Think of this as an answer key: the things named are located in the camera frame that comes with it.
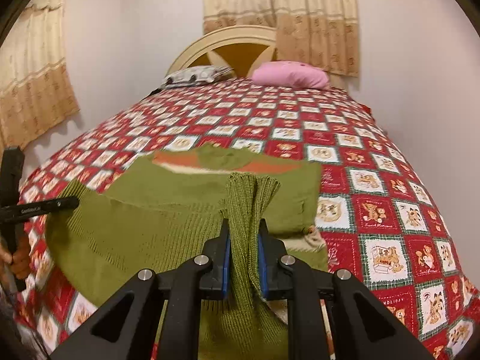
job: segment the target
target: green fabric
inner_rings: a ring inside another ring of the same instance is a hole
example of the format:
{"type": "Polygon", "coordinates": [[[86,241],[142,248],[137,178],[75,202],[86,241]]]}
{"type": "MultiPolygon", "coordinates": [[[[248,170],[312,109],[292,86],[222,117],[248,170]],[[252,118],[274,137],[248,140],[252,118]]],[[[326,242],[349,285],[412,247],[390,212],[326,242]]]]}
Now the green fabric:
{"type": "MultiPolygon", "coordinates": [[[[239,168],[254,157],[271,164],[300,164],[297,169],[273,175],[281,187],[263,215],[268,223],[268,231],[276,236],[306,233],[314,224],[321,180],[320,164],[254,154],[248,149],[224,149],[211,145],[202,145],[192,152],[197,152],[201,165],[210,169],[239,168]]],[[[229,174],[172,174],[152,163],[152,157],[149,155],[136,159],[104,194],[150,209],[172,202],[216,205],[225,198],[229,174]]]]}
{"type": "MultiPolygon", "coordinates": [[[[77,196],[80,206],[50,214],[46,221],[54,262],[80,293],[100,305],[138,270],[163,272],[199,254],[203,243],[219,234],[222,219],[229,218],[230,293],[223,302],[202,304],[199,358],[286,359],[287,327],[261,299],[257,266],[259,221],[280,193],[280,183],[270,176],[233,173],[225,176],[220,191],[218,175],[183,176],[139,158],[103,195],[76,180],[69,183],[61,196],[77,196]],[[164,171],[168,180],[161,176],[164,171]],[[189,193],[182,194],[183,186],[189,193]]],[[[303,216],[297,218],[302,224],[296,228],[302,228],[303,216]]],[[[327,269],[326,247],[287,251],[327,269]]]]}

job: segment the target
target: silver screw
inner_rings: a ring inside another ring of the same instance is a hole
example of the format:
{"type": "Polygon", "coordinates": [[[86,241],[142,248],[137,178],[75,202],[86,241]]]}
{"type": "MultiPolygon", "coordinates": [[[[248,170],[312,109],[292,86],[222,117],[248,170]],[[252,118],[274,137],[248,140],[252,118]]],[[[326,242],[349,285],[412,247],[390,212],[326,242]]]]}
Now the silver screw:
{"type": "Polygon", "coordinates": [[[341,280],[348,280],[349,278],[352,277],[352,274],[351,272],[348,270],[348,269],[339,269],[337,271],[337,276],[341,279],[341,280]]]}
{"type": "Polygon", "coordinates": [[[285,264],[286,266],[292,266],[295,263],[295,257],[290,256],[289,254],[286,254],[285,256],[282,256],[280,258],[280,261],[282,264],[285,264]]]}
{"type": "Polygon", "coordinates": [[[210,259],[208,258],[208,256],[205,256],[204,254],[199,254],[197,257],[193,259],[193,261],[198,266],[204,266],[210,261],[210,259]]]}
{"type": "Polygon", "coordinates": [[[138,273],[138,278],[140,280],[143,280],[143,281],[146,281],[150,278],[152,278],[153,276],[153,273],[150,269],[142,269],[139,273],[138,273]]]}

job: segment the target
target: bed sheet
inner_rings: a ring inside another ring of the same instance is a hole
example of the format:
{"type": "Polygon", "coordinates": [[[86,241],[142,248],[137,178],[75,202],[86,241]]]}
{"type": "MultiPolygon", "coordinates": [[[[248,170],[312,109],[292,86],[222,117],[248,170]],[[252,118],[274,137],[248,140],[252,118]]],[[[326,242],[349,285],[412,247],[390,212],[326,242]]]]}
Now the bed sheet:
{"type": "MultiPolygon", "coordinates": [[[[352,271],[435,358],[460,351],[480,321],[478,292],[415,171],[343,90],[235,79],[162,91],[58,151],[28,178],[22,201],[54,198],[75,178],[102,192],[138,156],[204,142],[321,162],[315,224],[327,242],[329,269],[352,271]]],[[[96,307],[55,267],[44,225],[45,217],[25,225],[33,272],[19,295],[18,318],[53,350],[96,307]]]]}

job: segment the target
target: pillow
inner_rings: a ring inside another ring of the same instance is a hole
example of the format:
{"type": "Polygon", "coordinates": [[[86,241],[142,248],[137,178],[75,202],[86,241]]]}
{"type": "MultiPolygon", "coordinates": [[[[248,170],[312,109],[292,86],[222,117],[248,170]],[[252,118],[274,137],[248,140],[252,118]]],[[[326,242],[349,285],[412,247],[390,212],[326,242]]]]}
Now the pillow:
{"type": "Polygon", "coordinates": [[[328,76],[322,69],[303,62],[265,62],[253,72],[251,79],[256,85],[311,89],[330,87],[328,76]]]}
{"type": "Polygon", "coordinates": [[[219,66],[193,66],[176,71],[166,76],[161,85],[162,89],[178,88],[184,86],[198,86],[220,81],[233,72],[231,67],[219,66]]]}

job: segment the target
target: wooden headboard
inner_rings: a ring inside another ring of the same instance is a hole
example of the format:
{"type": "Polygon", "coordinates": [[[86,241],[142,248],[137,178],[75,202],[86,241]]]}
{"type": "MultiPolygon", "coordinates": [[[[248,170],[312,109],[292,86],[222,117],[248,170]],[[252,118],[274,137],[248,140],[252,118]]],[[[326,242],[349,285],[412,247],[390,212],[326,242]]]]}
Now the wooden headboard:
{"type": "Polygon", "coordinates": [[[188,46],[167,74],[198,65],[230,66],[237,77],[250,77],[263,62],[275,60],[276,29],[233,26],[208,33],[188,46]]]}

